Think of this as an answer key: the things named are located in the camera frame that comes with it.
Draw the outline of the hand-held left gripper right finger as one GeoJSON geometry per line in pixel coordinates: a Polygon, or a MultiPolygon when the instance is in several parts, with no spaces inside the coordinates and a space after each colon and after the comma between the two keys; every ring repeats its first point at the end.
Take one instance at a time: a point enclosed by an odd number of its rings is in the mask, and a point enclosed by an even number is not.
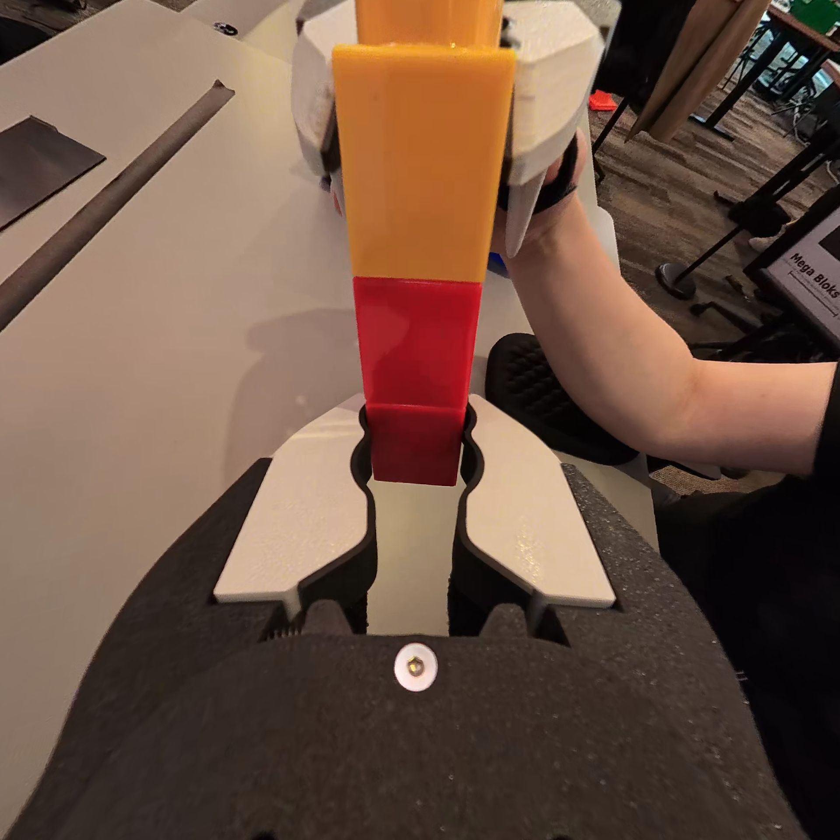
{"type": "Polygon", "coordinates": [[[455,599],[467,611],[488,616],[513,604],[534,632],[551,607],[616,607],[560,460],[480,395],[468,399],[460,476],[455,599]]]}

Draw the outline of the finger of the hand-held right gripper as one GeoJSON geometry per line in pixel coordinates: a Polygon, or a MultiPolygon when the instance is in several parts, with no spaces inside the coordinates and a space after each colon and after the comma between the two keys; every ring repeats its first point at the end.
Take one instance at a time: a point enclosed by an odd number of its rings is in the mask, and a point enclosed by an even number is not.
{"type": "Polygon", "coordinates": [[[305,2],[292,51],[291,112],[304,161],[320,178],[340,168],[332,52],[354,44],[354,2],[305,2]]]}
{"type": "Polygon", "coordinates": [[[505,2],[504,37],[516,58],[506,181],[522,186],[571,143],[606,47],[606,4],[505,2]]]}

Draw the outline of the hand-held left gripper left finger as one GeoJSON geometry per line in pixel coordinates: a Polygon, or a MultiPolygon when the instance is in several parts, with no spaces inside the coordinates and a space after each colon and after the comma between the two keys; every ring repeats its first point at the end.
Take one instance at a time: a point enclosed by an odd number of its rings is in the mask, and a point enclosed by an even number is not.
{"type": "Polygon", "coordinates": [[[320,600],[354,607],[377,573],[371,436],[343,402],[273,454],[213,589],[223,604],[272,602],[294,621],[320,600]]]}

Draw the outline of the yellow mega block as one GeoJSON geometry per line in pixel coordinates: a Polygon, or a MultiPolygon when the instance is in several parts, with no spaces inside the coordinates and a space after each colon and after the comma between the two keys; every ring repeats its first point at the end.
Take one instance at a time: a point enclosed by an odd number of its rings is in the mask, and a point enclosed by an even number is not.
{"type": "Polygon", "coordinates": [[[354,276],[483,282],[515,69],[499,47],[334,47],[354,276]]]}
{"type": "Polygon", "coordinates": [[[502,1],[356,1],[363,45],[496,48],[502,1]]]}

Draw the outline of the person's right forearm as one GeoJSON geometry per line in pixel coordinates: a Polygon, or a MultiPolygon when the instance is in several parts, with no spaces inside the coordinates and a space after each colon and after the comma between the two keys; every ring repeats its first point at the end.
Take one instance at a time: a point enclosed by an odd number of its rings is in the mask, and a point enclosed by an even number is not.
{"type": "Polygon", "coordinates": [[[813,472],[836,364],[694,357],[627,285],[579,201],[508,269],[562,387],[626,446],[709,466],[813,472]]]}

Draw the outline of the person's right hand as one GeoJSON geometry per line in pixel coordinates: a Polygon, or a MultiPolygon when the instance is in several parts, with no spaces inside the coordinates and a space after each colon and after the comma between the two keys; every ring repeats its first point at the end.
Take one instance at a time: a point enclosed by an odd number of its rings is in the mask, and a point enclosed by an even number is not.
{"type": "Polygon", "coordinates": [[[577,128],[563,155],[553,164],[553,179],[548,181],[550,171],[546,171],[535,197],[526,202],[528,213],[514,207],[514,190],[510,189],[505,245],[510,259],[523,255],[543,235],[555,233],[569,216],[579,198],[579,181],[588,156],[586,141],[585,132],[577,128]]]}

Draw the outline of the black round-base floor stand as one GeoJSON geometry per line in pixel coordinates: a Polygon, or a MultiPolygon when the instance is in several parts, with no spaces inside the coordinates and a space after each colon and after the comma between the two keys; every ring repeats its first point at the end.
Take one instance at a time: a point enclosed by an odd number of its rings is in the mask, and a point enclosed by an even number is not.
{"type": "Polygon", "coordinates": [[[811,142],[800,153],[747,198],[739,201],[715,191],[715,201],[728,209],[728,218],[734,223],[734,228],[688,267],[672,262],[658,266],[655,270],[658,284],[678,300],[692,299],[697,293],[697,285],[692,276],[694,271],[740,233],[746,232],[760,238],[779,234],[789,222],[787,213],[780,205],[781,199],[802,184],[820,164],[836,157],[838,151],[838,127],[827,122],[813,134],[811,142]]]}

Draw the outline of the black flat plate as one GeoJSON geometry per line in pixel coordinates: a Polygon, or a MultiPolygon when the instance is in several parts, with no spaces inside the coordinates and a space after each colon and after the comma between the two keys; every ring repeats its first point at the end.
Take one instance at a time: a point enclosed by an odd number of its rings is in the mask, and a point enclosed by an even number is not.
{"type": "Polygon", "coordinates": [[[31,115],[1,132],[1,229],[81,178],[106,157],[31,115]]]}

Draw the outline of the framed marker sign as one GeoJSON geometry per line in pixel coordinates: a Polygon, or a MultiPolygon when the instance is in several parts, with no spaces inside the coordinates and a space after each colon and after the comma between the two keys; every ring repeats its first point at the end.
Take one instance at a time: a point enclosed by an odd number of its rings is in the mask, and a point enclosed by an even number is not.
{"type": "Polygon", "coordinates": [[[839,338],[839,210],[809,230],[789,230],[763,254],[773,283],[835,340],[839,338]]]}

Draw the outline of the grey desk rail strip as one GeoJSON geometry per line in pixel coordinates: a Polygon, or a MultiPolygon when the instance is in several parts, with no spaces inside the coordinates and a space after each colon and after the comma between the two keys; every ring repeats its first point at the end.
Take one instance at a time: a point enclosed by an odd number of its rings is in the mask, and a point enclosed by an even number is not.
{"type": "Polygon", "coordinates": [[[1,285],[1,329],[5,329],[94,239],[151,178],[235,96],[214,84],[110,183],[83,205],[1,285]]]}

